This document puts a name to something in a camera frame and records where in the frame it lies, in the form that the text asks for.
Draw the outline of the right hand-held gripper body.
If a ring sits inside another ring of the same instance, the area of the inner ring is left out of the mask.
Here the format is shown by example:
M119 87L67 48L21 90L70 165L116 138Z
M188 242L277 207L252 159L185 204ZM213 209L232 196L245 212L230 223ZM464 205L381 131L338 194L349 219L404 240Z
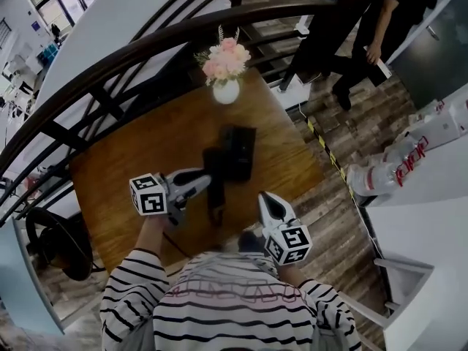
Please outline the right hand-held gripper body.
M312 249L308 227L291 219L274 227L264 227L264 248L277 265L291 265L306 259Z

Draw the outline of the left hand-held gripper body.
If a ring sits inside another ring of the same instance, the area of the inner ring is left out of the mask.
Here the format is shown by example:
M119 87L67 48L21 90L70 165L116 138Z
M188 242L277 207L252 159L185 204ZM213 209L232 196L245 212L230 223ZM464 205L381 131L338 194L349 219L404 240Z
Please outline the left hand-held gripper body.
M177 185L175 176L147 173L129 180L132 202L141 216L166 216L173 227L182 224L188 184Z

